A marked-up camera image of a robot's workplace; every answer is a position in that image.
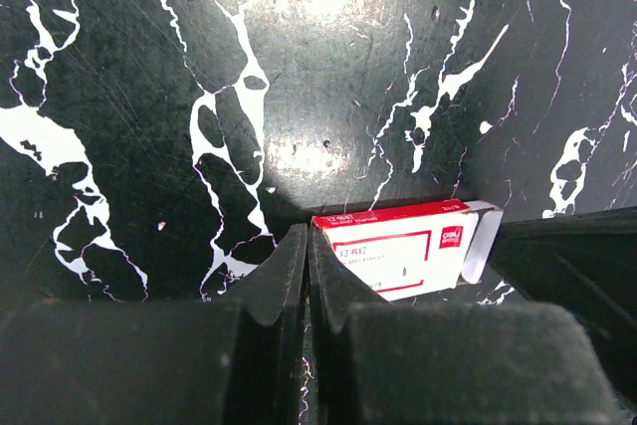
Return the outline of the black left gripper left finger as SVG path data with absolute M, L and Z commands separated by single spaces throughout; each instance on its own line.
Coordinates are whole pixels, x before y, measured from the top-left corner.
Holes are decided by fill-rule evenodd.
M 208 303 L 39 303 L 1 326 L 5 424 L 293 424 L 308 228 Z

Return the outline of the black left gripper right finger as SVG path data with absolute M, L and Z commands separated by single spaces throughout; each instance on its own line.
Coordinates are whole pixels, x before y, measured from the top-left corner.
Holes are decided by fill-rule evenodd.
M 618 424 L 583 327 L 543 303 L 418 307 L 384 300 L 308 245 L 321 424 Z

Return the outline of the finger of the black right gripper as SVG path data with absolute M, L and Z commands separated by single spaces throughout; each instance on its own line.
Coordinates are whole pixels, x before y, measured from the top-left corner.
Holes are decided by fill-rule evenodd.
M 526 299 L 574 315 L 613 388 L 635 402 L 635 208 L 508 223 L 490 266 Z

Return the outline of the red white staple box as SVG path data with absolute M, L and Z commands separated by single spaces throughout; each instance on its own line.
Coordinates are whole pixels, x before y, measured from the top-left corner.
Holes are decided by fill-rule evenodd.
M 504 211 L 457 198 L 316 216 L 337 259 L 388 301 L 477 284 Z

